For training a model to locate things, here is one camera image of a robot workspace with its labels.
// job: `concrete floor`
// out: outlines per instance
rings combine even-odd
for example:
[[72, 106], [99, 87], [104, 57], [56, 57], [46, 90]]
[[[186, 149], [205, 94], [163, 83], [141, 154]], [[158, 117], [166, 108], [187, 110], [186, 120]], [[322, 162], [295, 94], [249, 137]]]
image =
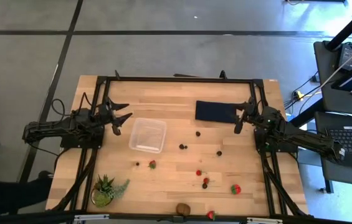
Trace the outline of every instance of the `concrete floor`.
[[[0, 0], [0, 29], [67, 30], [76, 0]], [[290, 6], [266, 0], [85, 1], [76, 30], [273, 30], [337, 33], [351, 19], [339, 2]], [[64, 36], [0, 35], [0, 180], [15, 181], [26, 146], [23, 126], [35, 121], [52, 79]], [[171, 76], [174, 73], [280, 80], [284, 99], [316, 72], [313, 43], [323, 37], [280, 36], [73, 36], [55, 97], [70, 107], [80, 75]], [[302, 92], [315, 85], [308, 84]], [[299, 104], [295, 107], [297, 114]], [[50, 119], [58, 117], [50, 113]], [[59, 139], [41, 142], [58, 152]], [[38, 152], [30, 179], [52, 170], [54, 157]], [[352, 185], [324, 186], [321, 169], [300, 166], [310, 214], [352, 221]], [[21, 212], [44, 210], [44, 203]], [[111, 223], [134, 223], [117, 221]]]

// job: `clear plastic container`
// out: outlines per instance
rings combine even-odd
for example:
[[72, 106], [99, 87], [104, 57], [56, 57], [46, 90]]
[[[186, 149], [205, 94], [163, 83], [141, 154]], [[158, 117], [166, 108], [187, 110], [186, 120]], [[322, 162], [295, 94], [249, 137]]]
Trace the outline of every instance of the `clear plastic container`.
[[155, 119], [136, 118], [128, 146], [131, 149], [160, 153], [166, 135], [166, 123]]

